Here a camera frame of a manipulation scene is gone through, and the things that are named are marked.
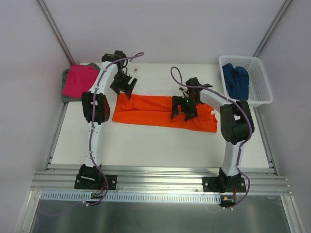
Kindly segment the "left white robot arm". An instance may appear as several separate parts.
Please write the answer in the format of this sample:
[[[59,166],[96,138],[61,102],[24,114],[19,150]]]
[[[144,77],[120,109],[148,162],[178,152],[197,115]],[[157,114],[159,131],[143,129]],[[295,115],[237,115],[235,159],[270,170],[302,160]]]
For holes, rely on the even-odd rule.
[[[88,146],[86,158],[78,175],[90,188],[98,188],[104,178],[101,170],[103,152],[100,143],[103,139],[104,124],[110,118],[106,94],[111,89],[117,95],[123,92],[128,99],[131,98],[138,80],[123,69],[133,59],[143,55],[143,52],[139,52],[127,57],[120,50],[113,54],[106,53],[102,57],[102,66],[94,84],[88,91],[82,93],[83,114],[88,125]]]

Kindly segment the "orange t shirt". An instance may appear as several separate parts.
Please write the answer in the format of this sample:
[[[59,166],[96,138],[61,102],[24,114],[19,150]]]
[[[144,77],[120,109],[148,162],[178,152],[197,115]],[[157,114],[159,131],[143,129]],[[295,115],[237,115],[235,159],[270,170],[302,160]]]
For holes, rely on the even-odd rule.
[[[218,121],[214,109],[207,104],[199,104],[197,111],[198,116],[187,121],[186,114],[182,112],[171,119],[172,97],[132,95],[128,99],[125,94],[119,94],[112,121],[216,133]]]

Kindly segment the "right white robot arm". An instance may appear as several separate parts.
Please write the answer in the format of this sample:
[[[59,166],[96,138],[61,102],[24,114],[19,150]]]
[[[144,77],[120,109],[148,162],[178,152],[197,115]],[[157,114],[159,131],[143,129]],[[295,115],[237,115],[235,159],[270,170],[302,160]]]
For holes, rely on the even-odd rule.
[[[185,121],[198,117],[197,106],[207,104],[220,114],[220,130],[225,143],[224,161],[217,177],[204,177],[203,188],[212,192],[245,192],[244,179],[240,170],[243,148],[254,132],[250,107],[245,100],[231,100],[213,89],[209,84],[202,85],[197,78],[190,78],[183,85],[187,90],[184,96],[172,97],[171,119],[180,112]]]

